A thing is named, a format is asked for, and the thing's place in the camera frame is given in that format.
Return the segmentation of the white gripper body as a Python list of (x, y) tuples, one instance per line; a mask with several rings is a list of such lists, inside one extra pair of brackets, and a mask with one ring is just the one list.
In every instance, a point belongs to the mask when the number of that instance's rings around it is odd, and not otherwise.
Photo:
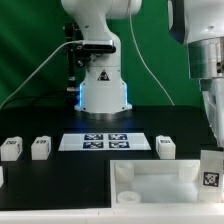
[(217, 145), (224, 148), (224, 78), (203, 79), (200, 90)]

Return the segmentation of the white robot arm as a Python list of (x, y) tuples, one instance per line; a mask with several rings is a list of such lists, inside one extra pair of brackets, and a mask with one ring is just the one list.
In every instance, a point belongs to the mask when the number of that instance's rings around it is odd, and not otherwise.
[[(86, 68), (75, 109), (94, 117), (128, 111), (121, 78), (121, 42), (108, 19), (130, 18), (142, 0), (61, 0), (82, 38), (76, 63)], [(188, 47), (190, 77), (200, 83), (210, 127), (224, 148), (224, 0), (167, 0), (169, 34)]]

